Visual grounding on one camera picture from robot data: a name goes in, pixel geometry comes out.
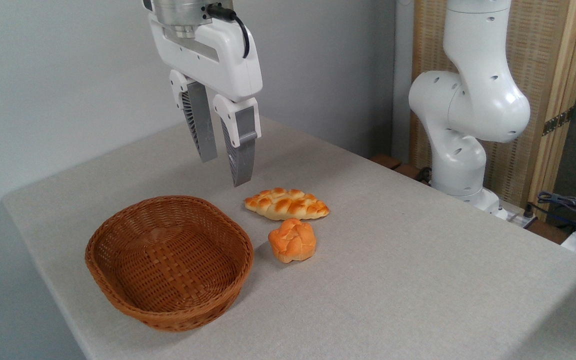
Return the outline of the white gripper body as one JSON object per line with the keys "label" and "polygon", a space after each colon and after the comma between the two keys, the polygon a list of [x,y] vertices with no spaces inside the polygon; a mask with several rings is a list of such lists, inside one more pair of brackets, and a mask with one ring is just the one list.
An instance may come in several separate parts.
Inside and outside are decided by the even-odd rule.
{"label": "white gripper body", "polygon": [[149,14],[151,32],[162,61],[233,102],[254,97],[263,88],[256,44],[248,34],[246,58],[242,29],[236,22],[215,19],[198,27],[194,38],[176,38]]}

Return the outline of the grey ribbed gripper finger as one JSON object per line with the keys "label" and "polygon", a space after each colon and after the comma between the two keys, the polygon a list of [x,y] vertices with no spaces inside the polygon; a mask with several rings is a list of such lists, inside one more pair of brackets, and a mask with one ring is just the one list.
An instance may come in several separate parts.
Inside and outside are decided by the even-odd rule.
{"label": "grey ribbed gripper finger", "polygon": [[183,112],[195,148],[203,163],[217,158],[210,103],[206,87],[172,69],[169,75],[177,107]]}
{"label": "grey ribbed gripper finger", "polygon": [[221,119],[233,186],[238,187],[253,174],[255,143],[262,135],[258,102],[254,97],[233,102],[215,95],[213,105]]}

